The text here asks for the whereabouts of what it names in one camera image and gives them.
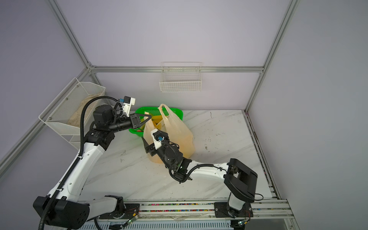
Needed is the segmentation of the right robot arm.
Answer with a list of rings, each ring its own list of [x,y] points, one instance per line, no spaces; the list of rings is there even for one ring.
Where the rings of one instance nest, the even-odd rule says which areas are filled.
[[[194,179],[220,181],[230,191],[228,210],[240,212],[246,203],[257,201],[256,185],[258,174],[238,159],[227,163],[199,163],[187,159],[179,151],[179,145],[168,138],[159,137],[153,144],[142,140],[147,154],[159,156],[170,177],[182,184]]]

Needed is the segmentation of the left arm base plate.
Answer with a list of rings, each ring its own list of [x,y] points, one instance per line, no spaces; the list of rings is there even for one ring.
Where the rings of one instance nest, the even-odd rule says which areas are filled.
[[[99,219],[130,219],[140,210],[139,203],[125,203],[118,205],[113,212],[105,213],[99,216]]]

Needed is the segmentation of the banana print plastic bag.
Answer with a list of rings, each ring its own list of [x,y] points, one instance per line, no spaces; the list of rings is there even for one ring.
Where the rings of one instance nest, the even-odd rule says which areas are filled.
[[[156,128],[160,131],[166,132],[170,141],[179,145],[179,150],[183,153],[184,157],[190,158],[195,153],[193,133],[177,115],[174,109],[165,104],[161,104],[157,107],[157,112],[162,116],[160,121],[162,124],[154,125],[154,118],[152,118],[145,124],[143,138],[145,138],[147,143],[151,145],[153,144],[153,138],[150,133],[151,131]]]

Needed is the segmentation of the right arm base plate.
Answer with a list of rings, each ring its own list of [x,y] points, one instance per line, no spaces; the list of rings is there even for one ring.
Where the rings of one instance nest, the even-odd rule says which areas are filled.
[[[231,208],[227,202],[214,203],[215,217],[217,218],[252,218],[253,210],[250,203],[245,203],[241,210]]]

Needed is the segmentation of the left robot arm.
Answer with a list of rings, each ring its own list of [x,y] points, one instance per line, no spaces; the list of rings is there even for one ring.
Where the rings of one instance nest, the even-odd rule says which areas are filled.
[[[88,107],[100,99],[115,102],[115,106],[103,104],[93,111],[93,122],[84,131],[84,119]],[[79,197],[93,167],[108,149],[117,132],[144,125],[141,114],[131,114],[135,98],[116,99],[98,96],[88,101],[80,113],[80,149],[59,182],[46,196],[38,196],[33,203],[40,216],[38,229],[46,225],[77,230],[85,222],[100,215],[113,213],[124,215],[126,207],[121,196],[107,195],[99,200],[81,203]]]

